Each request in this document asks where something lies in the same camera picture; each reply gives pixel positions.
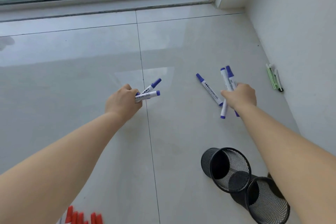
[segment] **tile floor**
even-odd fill
[[[212,5],[0,23],[0,173],[103,113],[125,83],[162,78],[161,96],[111,140],[73,202],[105,223],[255,223],[200,167],[210,147],[233,147],[254,175],[266,166],[240,118],[221,109],[220,68],[256,89],[258,105],[298,131],[244,11]],[[290,223],[297,223],[291,217]]]

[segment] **blue marker cap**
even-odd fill
[[[231,71],[230,66],[226,66],[226,70],[227,70],[227,75],[229,76],[229,78],[234,76],[233,72]]]
[[[196,74],[197,78],[199,79],[200,82],[203,82],[204,79],[199,75],[199,74]]]
[[[159,78],[154,83],[152,83],[151,86],[155,88],[161,81],[162,81],[161,78]]]

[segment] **red marker cap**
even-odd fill
[[[97,224],[103,224],[103,218],[101,214],[97,215],[96,222]]]
[[[77,224],[77,217],[78,217],[78,212],[74,212],[72,214],[71,224]]]
[[[65,223],[71,223],[73,210],[74,207],[72,205],[68,207],[68,211],[66,212]]]
[[[96,213],[91,213],[91,224],[96,224]]]
[[[83,212],[79,213],[77,224],[84,224],[84,213]]]

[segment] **black mesh pen holder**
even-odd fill
[[[233,200],[248,210],[259,224],[285,224],[290,206],[273,179],[255,175],[251,179],[242,192],[231,194]]]
[[[251,166],[236,149],[210,148],[203,153],[201,166],[204,173],[224,192],[239,193],[249,184]]]

